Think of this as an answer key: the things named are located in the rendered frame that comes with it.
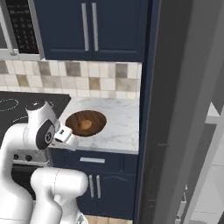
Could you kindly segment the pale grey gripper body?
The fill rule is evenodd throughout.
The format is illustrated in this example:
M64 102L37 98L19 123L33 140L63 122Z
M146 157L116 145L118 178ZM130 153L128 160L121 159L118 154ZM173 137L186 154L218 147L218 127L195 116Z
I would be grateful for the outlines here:
M53 143L56 148L67 149L70 151L76 151L78 145L78 141L74 135L71 135L65 142L59 139L54 139Z

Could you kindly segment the brown wooden bowl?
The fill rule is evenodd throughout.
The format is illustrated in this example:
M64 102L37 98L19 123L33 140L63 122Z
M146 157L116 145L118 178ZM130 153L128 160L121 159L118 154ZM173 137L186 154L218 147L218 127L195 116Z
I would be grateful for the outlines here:
M104 114L94 110L82 110L71 114L66 119L66 126L76 136L91 137L101 132L107 123Z

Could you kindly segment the navy drawer front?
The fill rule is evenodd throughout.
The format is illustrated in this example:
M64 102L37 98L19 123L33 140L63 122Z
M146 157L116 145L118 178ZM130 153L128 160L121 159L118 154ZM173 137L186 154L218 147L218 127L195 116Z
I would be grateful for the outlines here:
M91 150L50 149L54 167L93 172L119 172L135 175L138 155ZM105 164L83 163L80 158L104 158Z

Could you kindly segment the navy base cupboard door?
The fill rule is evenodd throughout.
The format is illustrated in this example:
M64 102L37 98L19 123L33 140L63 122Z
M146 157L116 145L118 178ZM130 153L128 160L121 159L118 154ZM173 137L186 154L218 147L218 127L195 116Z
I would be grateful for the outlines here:
M89 188L89 178L88 178L88 186L85 193L77 199L79 209L87 215L93 215L96 211L96 202L95 197L91 198L90 188Z
M98 199L100 216L132 220L135 203L136 177L101 173L101 198Z

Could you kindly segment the black hob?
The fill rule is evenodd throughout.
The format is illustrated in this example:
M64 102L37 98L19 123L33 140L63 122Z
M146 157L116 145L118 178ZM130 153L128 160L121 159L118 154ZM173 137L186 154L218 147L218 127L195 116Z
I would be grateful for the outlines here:
M15 123L28 123L27 104L44 100L60 118L71 97L69 94L47 94L0 91L0 145L7 129Z

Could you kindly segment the navy tall side panel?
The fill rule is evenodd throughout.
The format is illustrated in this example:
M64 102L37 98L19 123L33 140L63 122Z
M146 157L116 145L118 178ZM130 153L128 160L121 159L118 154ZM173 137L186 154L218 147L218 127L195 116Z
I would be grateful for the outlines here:
M147 14L145 51L139 98L139 152L136 175L136 197L133 224L138 224L144 175L144 141L146 140L151 103L151 77L157 48L158 23L162 0L151 0Z

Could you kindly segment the grey fridge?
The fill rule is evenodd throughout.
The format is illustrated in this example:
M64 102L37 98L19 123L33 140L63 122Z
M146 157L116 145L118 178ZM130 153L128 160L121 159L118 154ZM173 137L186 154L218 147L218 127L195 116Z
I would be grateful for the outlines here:
M162 0L151 77L138 224L174 224L192 198L215 127L206 122L224 70L224 0Z

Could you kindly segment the silver microwave oven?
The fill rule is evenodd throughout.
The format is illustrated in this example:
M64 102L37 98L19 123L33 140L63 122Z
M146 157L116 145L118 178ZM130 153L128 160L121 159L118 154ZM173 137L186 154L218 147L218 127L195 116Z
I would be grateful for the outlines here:
M17 56L9 54L0 24L0 60L42 60L44 52L32 0L0 0L11 43Z

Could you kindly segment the navy wall cupboard door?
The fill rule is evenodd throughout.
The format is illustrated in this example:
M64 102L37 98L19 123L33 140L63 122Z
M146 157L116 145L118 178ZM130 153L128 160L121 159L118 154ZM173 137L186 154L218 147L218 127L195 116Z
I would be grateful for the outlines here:
M99 51L94 59L142 62L151 0L92 0L97 4Z
M81 4L87 7L89 51L85 51ZM47 60L91 60L88 0L34 0Z

